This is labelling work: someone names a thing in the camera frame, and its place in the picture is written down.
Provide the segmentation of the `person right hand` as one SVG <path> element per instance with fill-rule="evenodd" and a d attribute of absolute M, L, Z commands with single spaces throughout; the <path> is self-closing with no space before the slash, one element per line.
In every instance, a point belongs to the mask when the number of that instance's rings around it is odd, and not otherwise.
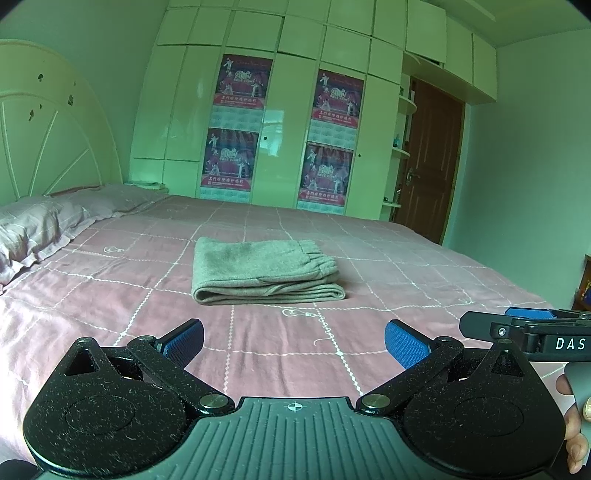
<path fill-rule="evenodd" d="M 578 473 L 590 452 L 589 440 L 581 432 L 583 422 L 590 422 L 590 399 L 587 398 L 583 407 L 574 403 L 564 415 L 567 465 L 570 474 Z"/>

